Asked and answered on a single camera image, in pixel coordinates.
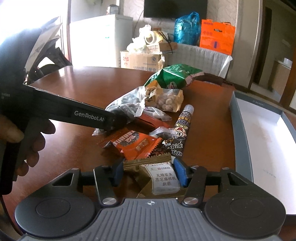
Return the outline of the person's left hand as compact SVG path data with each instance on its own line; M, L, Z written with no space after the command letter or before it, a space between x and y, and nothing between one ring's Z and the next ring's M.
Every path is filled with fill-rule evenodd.
M37 118L33 120L33 127L26 135L6 116L1 115L1 153L4 152L7 143L19 143L29 136L29 140L25 142L22 162L15 168L17 176L25 176L30 167L36 166L39 161L39 151L43 150L46 144L43 134L51 135L55 131L55 126L50 120Z

